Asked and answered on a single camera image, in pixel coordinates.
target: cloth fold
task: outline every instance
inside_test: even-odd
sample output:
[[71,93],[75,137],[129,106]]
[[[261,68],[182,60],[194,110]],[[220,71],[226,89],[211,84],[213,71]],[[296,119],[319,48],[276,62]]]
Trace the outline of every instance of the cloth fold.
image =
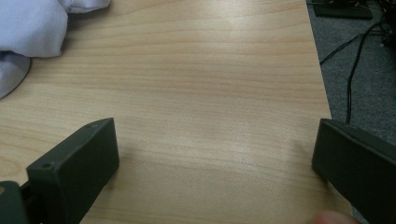
[[1,0],[0,98],[23,80],[29,68],[26,64],[30,64],[27,57],[61,55],[67,13],[89,12],[108,7],[109,3],[110,0]]

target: wood grain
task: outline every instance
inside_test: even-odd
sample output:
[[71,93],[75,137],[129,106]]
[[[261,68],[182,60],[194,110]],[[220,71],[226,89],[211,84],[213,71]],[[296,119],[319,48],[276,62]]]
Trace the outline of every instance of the wood grain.
[[113,0],[0,101],[0,180],[114,117],[120,169],[82,223],[306,223],[329,108],[303,0]]

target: wooden table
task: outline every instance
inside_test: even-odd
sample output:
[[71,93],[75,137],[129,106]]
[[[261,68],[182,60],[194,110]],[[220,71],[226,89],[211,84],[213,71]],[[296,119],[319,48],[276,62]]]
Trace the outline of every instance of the wooden table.
[[113,0],[69,18],[0,101],[0,180],[114,117],[120,169],[82,223],[305,223],[348,212],[311,169],[328,118],[304,0]]

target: human hand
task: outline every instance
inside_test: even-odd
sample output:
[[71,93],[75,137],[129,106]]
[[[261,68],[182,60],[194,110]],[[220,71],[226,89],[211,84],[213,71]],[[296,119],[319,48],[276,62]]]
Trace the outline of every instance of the human hand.
[[317,213],[309,224],[359,224],[355,218],[334,211]]

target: fabric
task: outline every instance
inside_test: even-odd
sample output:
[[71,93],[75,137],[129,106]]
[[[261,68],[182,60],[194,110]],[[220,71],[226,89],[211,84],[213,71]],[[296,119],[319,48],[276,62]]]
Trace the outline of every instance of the fabric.
[[67,13],[89,12],[108,7],[109,3],[110,0],[0,0],[0,98],[23,80],[30,64],[27,57],[61,55]]

